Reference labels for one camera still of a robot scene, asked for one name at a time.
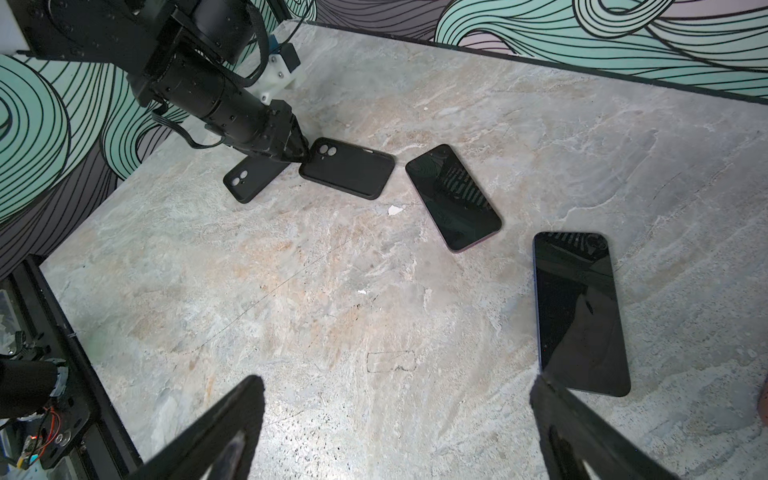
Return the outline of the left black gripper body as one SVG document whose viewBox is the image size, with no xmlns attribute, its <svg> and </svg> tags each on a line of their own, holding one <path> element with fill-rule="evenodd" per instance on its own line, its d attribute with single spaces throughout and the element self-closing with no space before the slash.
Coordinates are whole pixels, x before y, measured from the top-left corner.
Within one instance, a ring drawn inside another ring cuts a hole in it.
<svg viewBox="0 0 768 480">
<path fill-rule="evenodd" d="M 159 106 L 154 119 L 164 118 L 172 104 L 206 124 L 222 137 L 221 142 L 248 156 L 263 156 L 278 162 L 303 163 L 309 145 L 292 107 L 273 99 L 269 92 L 251 94 L 236 75 L 183 46 L 155 75 L 129 75 L 128 83 L 139 104 Z"/>
</svg>

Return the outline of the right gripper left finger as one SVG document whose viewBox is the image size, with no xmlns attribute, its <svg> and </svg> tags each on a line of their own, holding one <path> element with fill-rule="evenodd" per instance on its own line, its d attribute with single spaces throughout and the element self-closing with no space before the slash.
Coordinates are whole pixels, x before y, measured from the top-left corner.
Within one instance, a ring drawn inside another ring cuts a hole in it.
<svg viewBox="0 0 768 480">
<path fill-rule="evenodd" d="M 250 375 L 129 477 L 246 479 L 264 413 L 264 382 Z"/>
</svg>

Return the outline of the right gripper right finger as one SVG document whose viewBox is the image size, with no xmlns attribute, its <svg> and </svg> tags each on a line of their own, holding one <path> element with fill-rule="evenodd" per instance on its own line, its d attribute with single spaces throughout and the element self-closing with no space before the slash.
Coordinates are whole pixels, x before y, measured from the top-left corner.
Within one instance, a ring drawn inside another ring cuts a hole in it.
<svg viewBox="0 0 768 480">
<path fill-rule="evenodd" d="M 539 375 L 530 391 L 539 445 L 551 479 L 675 479 L 553 379 Z"/>
</svg>

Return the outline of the black case edge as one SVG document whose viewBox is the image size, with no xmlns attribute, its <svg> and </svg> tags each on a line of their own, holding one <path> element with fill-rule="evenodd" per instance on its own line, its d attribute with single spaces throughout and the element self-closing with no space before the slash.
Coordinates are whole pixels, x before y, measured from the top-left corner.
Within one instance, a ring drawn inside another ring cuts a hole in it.
<svg viewBox="0 0 768 480">
<path fill-rule="evenodd" d="M 223 184 L 241 204 L 249 203 L 288 167 L 287 162 L 248 156 L 223 177 Z"/>
</svg>

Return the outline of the black case with camera hole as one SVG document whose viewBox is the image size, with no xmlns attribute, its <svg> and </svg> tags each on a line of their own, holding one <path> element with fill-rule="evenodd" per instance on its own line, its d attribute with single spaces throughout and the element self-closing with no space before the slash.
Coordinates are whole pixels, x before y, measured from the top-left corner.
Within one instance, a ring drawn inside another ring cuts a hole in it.
<svg viewBox="0 0 768 480">
<path fill-rule="evenodd" d="M 375 200 L 395 165 L 395 157 L 390 154 L 320 137 L 311 146 L 308 161 L 299 167 L 299 174 L 320 185 Z"/>
</svg>

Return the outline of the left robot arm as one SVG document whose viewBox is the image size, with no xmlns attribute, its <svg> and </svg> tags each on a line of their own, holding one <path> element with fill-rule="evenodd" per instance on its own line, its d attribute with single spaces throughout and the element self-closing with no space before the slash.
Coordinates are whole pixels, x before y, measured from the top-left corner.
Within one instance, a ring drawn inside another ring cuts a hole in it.
<svg viewBox="0 0 768 480">
<path fill-rule="evenodd" d="M 270 62 L 269 35 L 250 1 L 4 1 L 1 51 L 39 60 L 112 64 L 153 120 L 200 148 L 176 106 L 248 156 L 303 163 L 309 145 L 291 107 L 249 87 Z"/>
</svg>

